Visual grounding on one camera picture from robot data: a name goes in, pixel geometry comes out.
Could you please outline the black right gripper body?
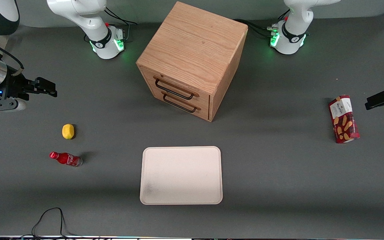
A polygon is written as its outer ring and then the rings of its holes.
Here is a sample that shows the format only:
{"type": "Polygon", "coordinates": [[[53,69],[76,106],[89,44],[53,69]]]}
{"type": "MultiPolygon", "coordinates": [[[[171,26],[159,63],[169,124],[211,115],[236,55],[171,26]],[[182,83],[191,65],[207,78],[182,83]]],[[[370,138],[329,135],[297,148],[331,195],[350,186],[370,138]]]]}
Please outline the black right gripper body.
{"type": "Polygon", "coordinates": [[[12,76],[0,74],[0,111],[21,111],[29,100],[29,89],[34,88],[34,81],[22,74],[12,76]]]}

